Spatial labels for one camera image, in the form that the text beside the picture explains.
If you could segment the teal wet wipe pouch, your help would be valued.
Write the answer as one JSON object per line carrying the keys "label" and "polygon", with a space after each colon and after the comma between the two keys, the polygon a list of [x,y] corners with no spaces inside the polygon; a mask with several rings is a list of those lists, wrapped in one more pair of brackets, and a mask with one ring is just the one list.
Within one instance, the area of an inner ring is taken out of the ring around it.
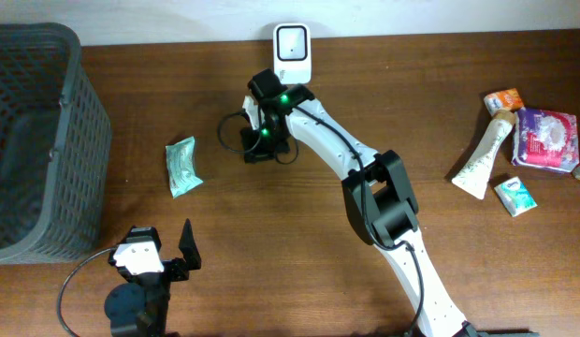
{"label": "teal wet wipe pouch", "polygon": [[194,137],[166,146],[169,189],[173,198],[180,197],[203,184],[196,175],[195,147]]}

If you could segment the white green tube brown cap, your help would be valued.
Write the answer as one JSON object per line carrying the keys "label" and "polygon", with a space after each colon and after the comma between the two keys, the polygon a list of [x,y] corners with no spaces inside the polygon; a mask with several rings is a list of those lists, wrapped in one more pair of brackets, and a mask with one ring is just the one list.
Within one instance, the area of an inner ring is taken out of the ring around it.
{"label": "white green tube brown cap", "polygon": [[451,183],[477,199],[484,199],[498,150],[515,122],[513,112],[497,110],[471,157]]}

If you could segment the small orange tissue pack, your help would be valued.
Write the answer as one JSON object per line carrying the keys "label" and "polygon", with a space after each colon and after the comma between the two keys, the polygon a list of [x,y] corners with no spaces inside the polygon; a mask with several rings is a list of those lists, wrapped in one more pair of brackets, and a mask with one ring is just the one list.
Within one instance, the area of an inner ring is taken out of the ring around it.
{"label": "small orange tissue pack", "polygon": [[524,108],[523,100],[515,88],[490,93],[484,97],[484,103],[491,116],[499,110],[516,111]]}

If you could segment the small teal tissue pack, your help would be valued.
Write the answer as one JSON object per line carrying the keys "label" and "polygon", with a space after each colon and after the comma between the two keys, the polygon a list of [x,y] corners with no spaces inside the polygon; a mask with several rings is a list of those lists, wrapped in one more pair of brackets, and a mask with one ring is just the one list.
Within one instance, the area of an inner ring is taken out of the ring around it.
{"label": "small teal tissue pack", "polygon": [[527,187],[519,177],[513,177],[494,187],[501,203],[512,217],[538,206]]}

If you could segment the purple white tissue pack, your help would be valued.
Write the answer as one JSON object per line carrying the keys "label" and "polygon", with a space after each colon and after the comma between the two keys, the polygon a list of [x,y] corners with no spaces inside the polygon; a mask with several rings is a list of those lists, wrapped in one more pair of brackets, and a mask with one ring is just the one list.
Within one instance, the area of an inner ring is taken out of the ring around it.
{"label": "purple white tissue pack", "polygon": [[522,108],[515,113],[514,166],[571,173],[580,162],[575,115]]}

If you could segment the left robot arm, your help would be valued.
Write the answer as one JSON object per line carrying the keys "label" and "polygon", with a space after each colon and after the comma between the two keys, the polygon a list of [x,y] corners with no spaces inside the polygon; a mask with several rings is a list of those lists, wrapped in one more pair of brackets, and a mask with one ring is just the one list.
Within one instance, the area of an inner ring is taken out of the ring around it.
{"label": "left robot arm", "polygon": [[104,302],[113,336],[168,336],[170,288],[201,268],[190,220],[184,222],[180,257],[163,260],[161,241],[154,227],[131,227],[109,254],[108,263],[125,282],[113,288]]}

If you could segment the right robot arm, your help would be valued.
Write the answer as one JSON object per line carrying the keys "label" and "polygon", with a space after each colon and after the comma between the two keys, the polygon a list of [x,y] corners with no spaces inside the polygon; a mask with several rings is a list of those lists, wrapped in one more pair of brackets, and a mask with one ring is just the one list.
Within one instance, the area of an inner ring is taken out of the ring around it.
{"label": "right robot arm", "polygon": [[413,187],[399,155],[379,153],[339,125],[305,85],[288,87],[267,68],[247,84],[241,132],[248,163],[275,158],[289,138],[311,148],[338,176],[348,221],[375,247],[408,297],[414,318],[407,334],[475,336],[457,308],[423,242]]}

